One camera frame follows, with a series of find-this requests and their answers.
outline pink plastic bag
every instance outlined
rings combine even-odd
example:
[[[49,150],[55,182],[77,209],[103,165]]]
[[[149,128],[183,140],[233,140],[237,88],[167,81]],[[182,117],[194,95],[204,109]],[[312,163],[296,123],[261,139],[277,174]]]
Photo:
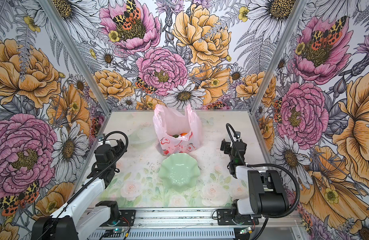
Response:
[[[156,105],[153,122],[159,140],[157,149],[162,154],[189,153],[201,147],[202,122],[190,104],[186,106],[185,111],[186,114],[183,116],[176,109]],[[172,137],[185,132],[187,134],[184,136]]]

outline orange flower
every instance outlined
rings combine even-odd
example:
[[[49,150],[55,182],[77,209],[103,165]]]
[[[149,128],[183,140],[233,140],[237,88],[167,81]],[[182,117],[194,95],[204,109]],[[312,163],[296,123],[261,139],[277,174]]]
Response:
[[[108,96],[112,96],[121,100],[135,93],[132,82],[115,71],[97,71],[94,73],[94,78],[105,99],[107,99]],[[91,98],[96,99],[91,89],[89,94]]]
[[[192,63],[216,66],[222,62],[221,58],[226,58],[229,54],[231,32],[228,32],[227,27],[205,37],[217,24],[220,24],[219,17],[210,15],[209,10],[202,5],[196,7],[193,4],[190,16],[183,11],[176,16],[172,34],[181,41],[179,46],[189,46],[192,50]]]
[[[48,61],[42,50],[31,48],[28,68],[20,79],[19,51],[14,39],[0,41],[0,104],[9,103],[18,94],[33,100],[36,108],[42,108],[50,98],[60,94],[59,73]]]
[[[149,108],[149,109],[155,109],[156,105],[157,104],[160,104],[160,105],[163,105],[163,106],[166,106],[162,100],[158,99],[158,98],[152,98],[151,96],[149,95],[146,95],[145,98],[141,98],[141,101],[142,101],[142,106],[140,109],[143,109],[143,107],[145,106],[146,108]]]
[[[340,134],[332,136],[338,153],[346,159],[346,169],[354,181],[369,188],[369,73],[347,85],[347,105],[339,102],[347,113],[348,125]]]
[[[18,240],[19,227],[13,226],[11,223],[7,223],[4,228],[0,224],[0,240]]]
[[[270,151],[272,145],[274,144],[273,119],[269,117],[265,119],[262,117],[259,119],[259,128],[264,138],[264,142],[266,143],[267,150]]]
[[[244,84],[240,84],[236,87],[237,97],[249,98],[255,96],[258,92],[260,85],[262,84],[265,72],[260,72],[258,74],[253,73],[251,76],[246,76],[242,79]],[[266,88],[266,92],[263,95],[262,103],[269,108],[272,101],[275,98],[275,76],[271,78],[270,84]]]
[[[300,191],[300,202],[311,214],[315,214],[322,221],[329,215],[328,225],[337,228],[346,222],[347,218],[354,218],[355,225],[350,230],[356,233],[362,228],[361,220],[369,218],[369,207],[355,195],[358,191],[352,182],[345,181],[349,171],[345,163],[330,147],[315,146],[311,152],[312,163],[306,166],[313,184]]]
[[[35,209],[40,212],[34,214],[32,219],[38,220],[41,217],[50,216],[55,210],[67,202],[73,187],[74,184],[72,182],[62,182],[61,184],[54,185],[48,190],[46,196],[35,204]]]
[[[226,68],[221,70],[221,68],[211,69],[210,66],[202,65],[192,69],[189,76],[194,79],[194,81],[202,81],[198,89],[205,89],[206,95],[202,96],[203,105],[215,102],[220,98],[223,92],[227,92],[229,89],[229,83],[232,83],[232,77],[230,76],[230,69]]]
[[[63,88],[63,97],[52,98],[50,107],[47,109],[48,122],[58,127],[65,125],[69,131],[76,121],[80,124],[80,130],[89,136],[91,121],[87,108],[86,100],[81,98],[74,85],[70,84],[68,90]]]

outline plastic bag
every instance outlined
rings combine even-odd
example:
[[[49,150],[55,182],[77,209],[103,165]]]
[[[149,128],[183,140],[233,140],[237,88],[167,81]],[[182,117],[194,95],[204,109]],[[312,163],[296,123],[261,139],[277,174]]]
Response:
[[[157,104],[154,111],[154,127],[159,143],[158,151],[164,155],[177,152],[189,153],[201,147],[203,142],[202,122],[188,104],[183,116],[176,109]]]

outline wallpaper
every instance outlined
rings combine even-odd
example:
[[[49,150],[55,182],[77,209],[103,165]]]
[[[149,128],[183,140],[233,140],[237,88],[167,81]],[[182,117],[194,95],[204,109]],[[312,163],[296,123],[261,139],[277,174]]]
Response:
[[[0,0],[0,240],[67,201],[104,121],[91,96],[40,6]]]
[[[112,109],[250,108],[294,2],[54,1]]]
[[[368,240],[369,0],[308,5],[255,117],[310,238]]]

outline green bowl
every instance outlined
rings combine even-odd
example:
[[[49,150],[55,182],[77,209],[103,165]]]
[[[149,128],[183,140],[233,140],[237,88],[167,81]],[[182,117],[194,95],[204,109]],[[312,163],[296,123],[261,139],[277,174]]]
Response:
[[[187,153],[175,153],[163,160],[158,175],[165,188],[183,192],[196,185],[201,171],[193,157]]]

